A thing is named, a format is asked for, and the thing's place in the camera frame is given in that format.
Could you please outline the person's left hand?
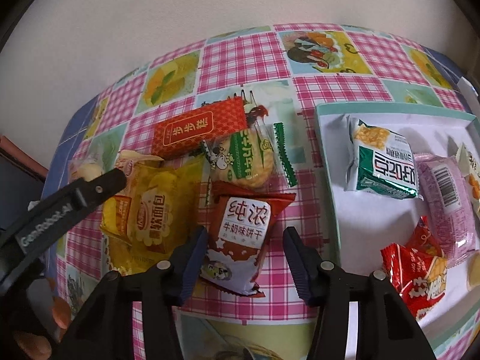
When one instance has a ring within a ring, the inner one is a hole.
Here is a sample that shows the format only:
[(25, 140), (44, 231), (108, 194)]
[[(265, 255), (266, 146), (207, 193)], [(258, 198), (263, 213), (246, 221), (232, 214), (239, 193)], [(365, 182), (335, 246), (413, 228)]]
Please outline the person's left hand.
[(72, 322), (71, 306), (56, 295), (55, 281), (46, 276), (28, 286), (24, 303), (26, 321), (14, 335), (16, 343), (28, 359), (50, 359)]

